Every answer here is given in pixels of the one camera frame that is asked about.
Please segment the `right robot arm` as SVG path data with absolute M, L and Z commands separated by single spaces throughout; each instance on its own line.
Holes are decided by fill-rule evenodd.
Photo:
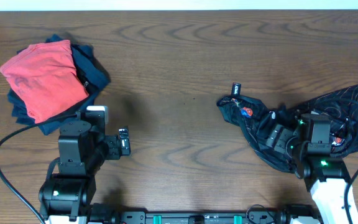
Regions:
M 358 223 L 351 177 L 343 159 L 331 155 L 335 144 L 326 116 L 303 114 L 293 128 L 276 124 L 266 145 L 290 159 L 317 206 L 287 205 L 278 223 Z

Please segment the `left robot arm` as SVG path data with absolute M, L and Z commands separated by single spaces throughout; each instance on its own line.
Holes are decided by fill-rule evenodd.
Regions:
M 128 127 L 107 135 L 106 115 L 106 110 L 78 111 L 60 127 L 59 157 L 50 163 L 39 190 L 45 223 L 120 223 L 119 212 L 91 202 L 95 176 L 104 162 L 131 153 Z

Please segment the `black printed cycling jersey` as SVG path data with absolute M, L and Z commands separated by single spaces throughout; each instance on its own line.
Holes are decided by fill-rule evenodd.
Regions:
M 277 124 L 289 130 L 305 124 L 301 118 L 303 114 L 328 118 L 332 157 L 344 158 L 358 152 L 358 85 L 312 98 L 291 108 L 284 104 L 268 108 L 260 99 L 240 94 L 224 96 L 216 105 L 226 122 L 240 127 L 256 155 L 280 172 L 292 173 L 295 163 L 286 152 L 268 146 L 268 136 Z

